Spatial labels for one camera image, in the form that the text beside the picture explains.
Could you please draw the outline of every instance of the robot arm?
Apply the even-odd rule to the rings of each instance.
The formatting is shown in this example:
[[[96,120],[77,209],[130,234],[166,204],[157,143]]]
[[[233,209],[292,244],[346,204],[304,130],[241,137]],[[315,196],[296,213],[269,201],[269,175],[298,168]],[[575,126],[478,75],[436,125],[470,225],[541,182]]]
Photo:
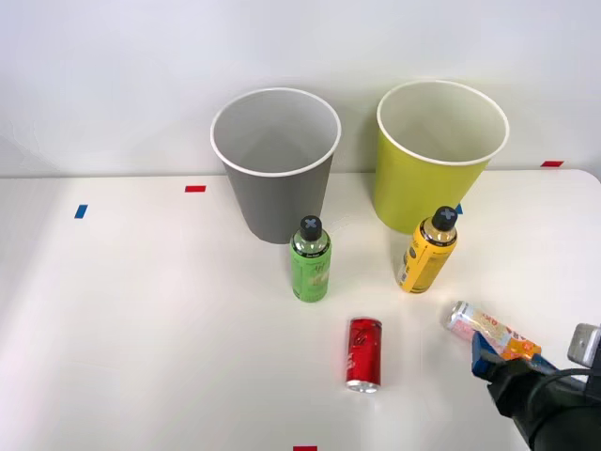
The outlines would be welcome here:
[[[558,370],[539,354],[505,361],[476,333],[472,340],[474,376],[489,381],[499,413],[512,418],[535,451],[601,449],[601,329],[580,324],[568,357],[589,368]],[[585,383],[572,378],[589,375]]]

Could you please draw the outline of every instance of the paper cup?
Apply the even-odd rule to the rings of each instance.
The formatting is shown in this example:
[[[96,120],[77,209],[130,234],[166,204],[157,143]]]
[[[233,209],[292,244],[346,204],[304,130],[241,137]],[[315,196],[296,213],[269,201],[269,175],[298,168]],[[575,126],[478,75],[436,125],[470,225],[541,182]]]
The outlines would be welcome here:
[[[253,91],[217,114],[211,144],[258,238],[286,243],[303,216],[321,213],[340,135],[334,109],[298,89]]]
[[[505,113],[454,82],[417,81],[378,106],[374,207],[384,224],[412,233],[442,205],[456,206],[509,137]]]

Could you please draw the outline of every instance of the soda can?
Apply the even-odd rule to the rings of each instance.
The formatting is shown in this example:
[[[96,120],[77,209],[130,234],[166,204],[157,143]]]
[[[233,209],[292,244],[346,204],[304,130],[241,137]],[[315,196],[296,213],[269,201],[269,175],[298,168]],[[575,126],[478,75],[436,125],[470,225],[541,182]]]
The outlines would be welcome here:
[[[347,353],[347,388],[375,393],[379,386],[382,323],[373,318],[350,321]]]
[[[496,319],[468,303],[459,301],[445,320],[444,326],[455,335],[471,342],[474,331],[482,334],[505,360],[520,357],[530,360],[542,352],[541,347]]]

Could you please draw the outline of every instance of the cup rim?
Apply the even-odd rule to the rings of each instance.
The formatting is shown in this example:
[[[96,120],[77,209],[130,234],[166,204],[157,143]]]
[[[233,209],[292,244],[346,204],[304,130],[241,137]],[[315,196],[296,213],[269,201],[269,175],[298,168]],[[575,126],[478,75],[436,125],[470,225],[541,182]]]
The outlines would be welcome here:
[[[306,165],[304,167],[301,167],[299,169],[294,169],[292,171],[285,171],[285,172],[260,172],[260,171],[253,171],[251,169],[247,169],[245,167],[242,167],[238,164],[232,163],[231,161],[229,161],[227,158],[225,158],[225,156],[219,151],[219,149],[217,148],[217,143],[215,142],[215,126],[217,124],[217,121],[219,120],[219,118],[221,117],[221,115],[223,114],[223,112],[229,108],[230,106],[232,106],[234,103],[241,101],[242,99],[245,99],[247,97],[253,96],[255,94],[259,94],[262,92],[269,92],[269,91],[287,91],[287,92],[294,92],[296,94],[302,94],[305,95],[307,97],[310,97],[316,101],[319,101],[322,105],[324,105],[329,111],[330,113],[333,115],[334,120],[336,122],[336,139],[334,140],[334,143],[332,144],[330,150],[328,150],[328,152],[326,152],[324,154],[323,157],[321,157],[319,160]],[[266,177],[266,178],[278,178],[278,177],[290,177],[290,176],[296,176],[297,174],[302,174],[303,172],[308,172],[311,169],[318,167],[320,164],[324,163],[326,160],[328,160],[332,154],[334,153],[334,151],[336,150],[336,148],[338,147],[338,144],[340,143],[340,137],[342,136],[342,124],[340,122],[340,117],[338,117],[338,114],[336,113],[336,110],[333,109],[333,107],[327,103],[326,101],[324,101],[323,99],[321,99],[319,96],[316,96],[315,94],[312,94],[310,92],[307,91],[303,91],[302,89],[297,89],[294,87],[265,87],[265,88],[260,88],[260,89],[255,89],[253,91],[244,93],[240,96],[237,96],[235,99],[229,101],[224,107],[222,107],[221,110],[219,110],[219,112],[217,113],[217,115],[215,115],[215,117],[213,118],[212,123],[210,124],[210,143],[211,146],[213,147],[213,151],[217,154],[217,156],[220,158],[220,160],[222,162],[224,162],[225,164],[227,164],[228,166],[236,169],[239,172],[242,172],[244,174],[248,174],[249,176],[256,176],[256,177]]]
[[[468,161],[465,161],[465,162],[446,162],[444,160],[436,160],[436,159],[433,159],[433,158],[425,157],[424,155],[420,155],[419,153],[415,153],[415,152],[409,150],[408,148],[405,148],[405,147],[401,146],[399,143],[397,143],[389,135],[389,133],[386,131],[386,128],[382,124],[382,117],[381,117],[382,105],[384,104],[384,102],[389,97],[391,97],[392,94],[394,94],[399,89],[402,89],[404,87],[411,86],[411,85],[425,85],[425,84],[443,84],[443,85],[458,86],[458,87],[466,89],[466,90],[468,90],[468,91],[470,91],[470,92],[472,92],[472,93],[480,96],[488,104],[490,104],[495,110],[497,110],[497,113],[499,113],[499,115],[501,116],[501,119],[502,119],[503,124],[505,126],[505,136],[503,137],[503,140],[502,140],[501,144],[499,145],[499,147],[496,148],[495,150],[493,150],[492,152],[490,152],[488,155],[485,155],[484,157],[478,158],[476,160],[468,160]],[[411,155],[412,157],[417,158],[418,160],[422,160],[423,162],[427,162],[427,163],[440,164],[440,165],[445,165],[445,166],[471,166],[473,164],[483,163],[483,162],[486,162],[486,161],[492,159],[492,157],[494,157],[495,155],[497,155],[505,147],[505,144],[507,144],[507,140],[509,139],[509,130],[510,130],[509,129],[509,120],[507,120],[507,116],[505,115],[505,113],[503,112],[503,110],[497,105],[496,102],[494,102],[492,99],[490,99],[486,94],[480,92],[477,89],[474,89],[473,87],[462,85],[461,83],[458,83],[458,82],[451,82],[451,81],[448,81],[448,80],[414,80],[412,82],[403,83],[402,85],[393,87],[379,101],[378,111],[377,111],[377,117],[378,117],[378,126],[379,126],[379,129],[382,131],[382,133],[384,133],[384,136],[386,136],[386,139],[388,139],[398,149],[404,151],[405,153]]]

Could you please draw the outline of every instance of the yellow plastic bottle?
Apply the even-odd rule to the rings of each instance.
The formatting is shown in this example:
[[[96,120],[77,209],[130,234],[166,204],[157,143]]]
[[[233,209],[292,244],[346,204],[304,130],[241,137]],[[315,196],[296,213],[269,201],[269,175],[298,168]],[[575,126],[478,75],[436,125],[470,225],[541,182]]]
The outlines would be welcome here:
[[[404,291],[423,293],[430,288],[457,244],[456,221],[455,209],[440,207],[417,226],[396,279]]]

